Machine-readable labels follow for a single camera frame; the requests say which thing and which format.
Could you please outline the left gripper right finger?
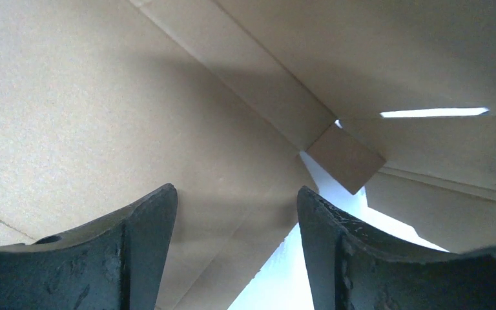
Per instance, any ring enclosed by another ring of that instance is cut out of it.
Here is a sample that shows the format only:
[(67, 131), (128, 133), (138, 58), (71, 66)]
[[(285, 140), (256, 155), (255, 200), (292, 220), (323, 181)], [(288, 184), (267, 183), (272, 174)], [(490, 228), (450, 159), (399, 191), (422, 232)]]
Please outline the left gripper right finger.
[(302, 187), (297, 213), (315, 309), (496, 309), (496, 246), (407, 242)]

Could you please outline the brown cardboard box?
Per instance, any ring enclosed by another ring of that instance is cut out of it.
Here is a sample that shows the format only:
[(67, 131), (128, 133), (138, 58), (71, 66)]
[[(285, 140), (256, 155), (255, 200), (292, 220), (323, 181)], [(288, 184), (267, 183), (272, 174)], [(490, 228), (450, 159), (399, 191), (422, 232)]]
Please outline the brown cardboard box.
[(164, 183), (154, 309), (227, 309), (305, 166), (451, 252), (496, 244), (496, 1), (0, 1), (0, 245)]

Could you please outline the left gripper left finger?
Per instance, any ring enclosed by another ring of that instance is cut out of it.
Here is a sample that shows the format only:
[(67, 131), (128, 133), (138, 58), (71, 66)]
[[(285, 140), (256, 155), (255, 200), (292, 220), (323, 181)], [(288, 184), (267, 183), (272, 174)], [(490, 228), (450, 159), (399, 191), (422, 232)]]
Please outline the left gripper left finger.
[(177, 208), (167, 183), (73, 229), (0, 246), (0, 309), (154, 309)]

